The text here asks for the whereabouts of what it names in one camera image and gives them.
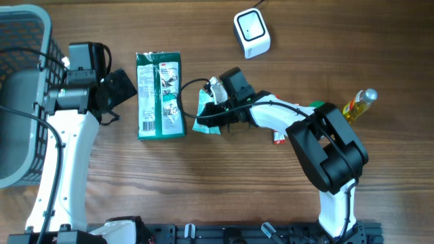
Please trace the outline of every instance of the green object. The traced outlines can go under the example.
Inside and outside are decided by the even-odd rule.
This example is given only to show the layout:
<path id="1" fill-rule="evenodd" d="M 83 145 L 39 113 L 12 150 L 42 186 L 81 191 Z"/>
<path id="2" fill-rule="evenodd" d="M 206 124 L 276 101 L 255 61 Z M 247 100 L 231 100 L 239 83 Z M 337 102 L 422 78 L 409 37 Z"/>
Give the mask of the green object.
<path id="1" fill-rule="evenodd" d="M 315 108 L 319 108 L 323 104 L 325 104 L 325 102 L 323 102 L 323 101 L 314 101 L 311 104 L 309 104 L 309 106 L 312 106 L 312 107 L 315 107 Z"/>
<path id="2" fill-rule="evenodd" d="M 181 86 L 179 52 L 136 54 L 138 139 L 185 136 L 176 96 Z"/>

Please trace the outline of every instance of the white cube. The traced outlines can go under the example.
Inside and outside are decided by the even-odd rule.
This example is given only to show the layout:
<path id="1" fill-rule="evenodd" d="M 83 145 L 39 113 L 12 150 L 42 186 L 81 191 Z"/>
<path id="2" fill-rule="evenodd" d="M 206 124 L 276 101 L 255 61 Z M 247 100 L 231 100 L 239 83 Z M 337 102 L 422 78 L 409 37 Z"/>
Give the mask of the white cube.
<path id="1" fill-rule="evenodd" d="M 233 32 L 245 58 L 263 54 L 270 48 L 269 30 L 256 8 L 242 11 L 233 18 Z"/>

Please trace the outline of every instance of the barcode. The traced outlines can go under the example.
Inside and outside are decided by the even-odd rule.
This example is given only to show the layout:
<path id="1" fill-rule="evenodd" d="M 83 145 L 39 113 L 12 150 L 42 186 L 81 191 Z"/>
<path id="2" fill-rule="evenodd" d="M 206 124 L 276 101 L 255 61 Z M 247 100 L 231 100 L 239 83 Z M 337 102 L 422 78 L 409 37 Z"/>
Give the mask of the barcode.
<path id="1" fill-rule="evenodd" d="M 155 130 L 155 121 L 143 121 L 143 131 Z"/>

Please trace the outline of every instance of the wood surface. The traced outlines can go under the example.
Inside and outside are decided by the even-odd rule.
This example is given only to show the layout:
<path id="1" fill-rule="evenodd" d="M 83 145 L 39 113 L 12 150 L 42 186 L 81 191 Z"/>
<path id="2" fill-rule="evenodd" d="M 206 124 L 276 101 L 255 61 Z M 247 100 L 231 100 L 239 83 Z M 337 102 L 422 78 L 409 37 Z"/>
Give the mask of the wood surface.
<path id="1" fill-rule="evenodd" d="M 269 1 L 261 6 L 270 50 L 245 60 L 233 16 L 251 2 L 46 5 L 53 34 L 68 44 L 97 41 L 136 83 L 136 52 L 180 51 L 182 82 L 239 66 L 256 91 L 342 108 L 361 89 L 378 101 L 354 124 L 370 161 L 355 215 L 381 222 L 387 243 L 434 242 L 434 4 L 432 1 Z M 200 84 L 183 95 L 196 113 Z M 221 136 L 137 141 L 134 97 L 101 127 L 87 176 L 89 223 L 140 215 L 146 223 L 314 222 L 317 189 L 290 144 L 269 129 L 235 125 Z M 24 230 L 37 187 L 0 190 L 0 243 Z"/>

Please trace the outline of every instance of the bottle cap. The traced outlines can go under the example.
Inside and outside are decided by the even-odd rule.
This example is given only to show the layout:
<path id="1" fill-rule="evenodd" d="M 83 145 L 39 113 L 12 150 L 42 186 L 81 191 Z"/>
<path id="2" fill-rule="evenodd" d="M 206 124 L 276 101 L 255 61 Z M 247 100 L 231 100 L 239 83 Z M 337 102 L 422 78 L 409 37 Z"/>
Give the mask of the bottle cap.
<path id="1" fill-rule="evenodd" d="M 377 91 L 375 89 L 370 88 L 363 93 L 363 97 L 361 99 L 364 102 L 371 103 L 377 100 L 377 97 L 378 97 Z"/>

